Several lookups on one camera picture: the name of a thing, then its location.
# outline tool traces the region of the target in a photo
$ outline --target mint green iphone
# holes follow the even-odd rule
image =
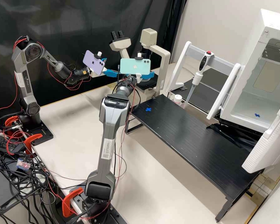
[[[134,58],[122,58],[120,60],[120,73],[135,75],[148,75],[150,73],[150,60],[136,60]]]

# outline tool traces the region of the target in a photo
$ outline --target gray robotic arm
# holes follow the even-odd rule
[[[97,170],[90,173],[87,178],[85,195],[90,202],[106,203],[113,197],[115,176],[110,171],[116,132],[120,126],[125,125],[130,102],[128,96],[133,92],[136,78],[129,76],[121,82],[114,94],[103,98],[100,107],[100,121],[104,132],[100,149]]]
[[[22,120],[29,126],[40,124],[40,106],[33,95],[31,81],[27,69],[27,64],[37,58],[45,59],[54,69],[54,71],[66,81],[67,84],[74,85],[79,80],[90,77],[91,71],[86,67],[71,71],[63,62],[57,61],[44,47],[37,41],[28,36],[21,36],[14,46],[12,61],[15,65],[15,76],[20,89],[20,105],[28,117]]]

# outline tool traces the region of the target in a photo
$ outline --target red clamp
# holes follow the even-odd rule
[[[36,139],[41,138],[43,135],[42,134],[34,134],[31,135],[30,137],[26,138],[26,140],[24,141],[25,146],[27,147],[26,149],[26,154],[32,154],[32,149],[31,149],[31,142],[33,142]]]
[[[5,126],[9,126],[9,125],[11,125],[12,122],[17,121],[17,120],[19,120],[19,117],[18,117],[18,116],[12,116],[12,117],[6,119],[4,125],[5,125]],[[9,136],[12,136],[13,131],[7,131],[7,134],[8,134]],[[22,134],[19,133],[19,134],[15,134],[14,137],[17,138],[17,137],[21,137],[21,136],[22,136]]]
[[[76,190],[73,190],[67,196],[65,196],[65,198],[62,201],[62,214],[64,217],[67,218],[73,214],[73,212],[70,210],[70,207],[71,207],[70,201],[77,195],[82,194],[83,192],[84,192],[84,190],[82,188],[78,188]]]

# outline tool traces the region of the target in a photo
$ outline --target black backdrop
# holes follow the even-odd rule
[[[157,44],[172,51],[184,4],[185,0],[0,0],[0,107],[9,105],[16,94],[11,55],[20,35],[29,35],[57,60],[77,68],[84,66],[82,53],[90,50],[101,51],[107,58],[106,67],[116,69],[120,54],[109,47],[112,30],[123,30],[131,38],[130,56],[141,49],[145,28],[156,30]],[[153,55],[152,68],[159,63]],[[28,64],[28,71],[40,106],[114,82],[106,76],[96,77],[70,91],[48,74],[43,59]],[[0,116],[19,109],[17,99]]]

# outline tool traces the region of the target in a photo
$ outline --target label sticker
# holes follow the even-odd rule
[[[19,86],[20,88],[25,87],[22,73],[17,73],[17,72],[15,71],[15,76],[16,76],[16,82],[18,83],[18,86]]]
[[[22,74],[23,74],[24,84],[26,86],[26,92],[27,93],[31,93],[31,85],[30,85],[30,81],[29,81],[29,76],[28,76],[27,70],[23,71]]]
[[[102,159],[110,160],[112,158],[114,149],[115,139],[104,139],[103,149],[102,149]]]
[[[161,89],[164,87],[164,82],[165,82],[165,80],[161,81],[161,86],[160,86]]]

